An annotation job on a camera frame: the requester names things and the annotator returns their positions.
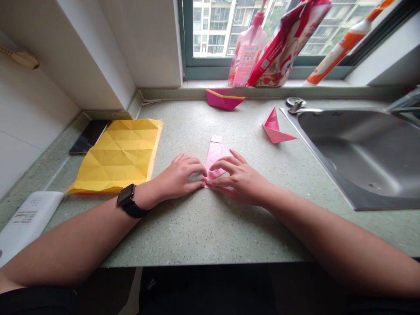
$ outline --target origami paper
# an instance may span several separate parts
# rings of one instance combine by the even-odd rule
[[[215,179],[219,177],[220,175],[226,173],[226,171],[221,168],[218,170],[209,171],[210,166],[212,166],[218,159],[223,158],[225,156],[232,156],[232,154],[222,144],[222,137],[212,135],[211,140],[210,140],[209,153],[207,155],[207,160],[206,160],[206,169],[207,169],[208,174],[205,179],[207,180]]]
[[[276,112],[275,107],[273,108],[273,111],[267,117],[267,119],[264,121],[262,125],[264,126],[264,130],[266,131],[271,142],[273,142],[274,144],[297,139],[296,137],[288,133],[280,132],[279,122],[277,120],[277,112]]]
[[[226,90],[206,89],[207,100],[209,101],[210,106],[225,109],[227,111],[233,111],[236,106],[244,101],[245,96],[222,95],[225,91]]]
[[[119,193],[151,179],[161,120],[116,120],[84,157],[66,193]]]

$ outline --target orange bottle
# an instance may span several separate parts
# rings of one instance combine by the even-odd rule
[[[314,72],[306,79],[304,86],[316,86],[331,70],[351,51],[363,37],[372,29],[372,21],[391,5],[395,0],[384,0],[378,7],[360,23],[352,26],[324,60],[316,67]]]

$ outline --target apartment building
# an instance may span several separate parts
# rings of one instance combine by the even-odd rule
[[[361,21],[380,0],[332,0],[332,8],[301,54],[327,54],[346,31]],[[239,34],[248,29],[262,0],[194,0],[194,57],[231,57]],[[263,29],[274,34],[281,17],[298,0],[268,0]]]

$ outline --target pink paper boat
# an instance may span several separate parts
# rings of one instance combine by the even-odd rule
[[[209,105],[227,111],[233,111],[235,107],[241,104],[245,99],[245,96],[222,95],[222,93],[225,92],[226,90],[206,89],[207,100],[209,101]]]
[[[273,111],[267,117],[267,119],[264,121],[262,125],[268,137],[270,138],[271,142],[273,142],[274,144],[297,139],[296,137],[288,133],[280,132],[279,122],[277,120],[277,112],[276,112],[275,107],[273,108]]]

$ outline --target finger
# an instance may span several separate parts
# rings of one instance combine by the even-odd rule
[[[237,166],[241,165],[241,162],[237,158],[231,157],[230,155],[221,157],[220,159],[218,159],[218,161],[226,161]]]
[[[202,164],[201,161],[196,157],[190,157],[188,159],[185,159],[184,161],[186,164]]]
[[[239,196],[236,191],[232,189],[227,189],[224,187],[217,187],[218,192],[220,192],[223,196],[232,199],[233,201],[239,202]]]
[[[244,164],[248,164],[247,162],[246,162],[246,160],[242,157],[242,155],[240,155],[238,152],[236,152],[234,149],[230,149],[229,150],[231,153],[232,153],[232,155],[236,158],[236,159],[238,159],[240,162],[242,162],[242,163],[244,163]]]
[[[194,173],[201,173],[204,177],[207,177],[207,169],[201,163],[191,164],[188,166],[188,176]]]
[[[192,193],[193,191],[197,190],[198,188],[204,187],[204,182],[192,182],[185,185],[187,193]]]
[[[176,161],[178,161],[180,158],[182,158],[184,156],[184,152],[182,152],[181,154],[178,154],[178,156],[172,161],[171,164],[174,164]]]
[[[188,160],[188,159],[190,159],[190,158],[193,158],[193,156],[191,156],[191,155],[184,155],[184,156],[182,156],[179,160],[180,160],[180,161],[183,161],[183,160]]]
[[[217,186],[217,187],[232,187],[234,181],[230,177],[220,177],[216,179],[212,179],[208,181],[210,186]]]
[[[235,172],[236,165],[229,163],[224,160],[216,161],[212,166],[210,166],[210,171],[214,171],[215,169],[223,169],[224,171],[228,172],[229,174],[233,174]]]

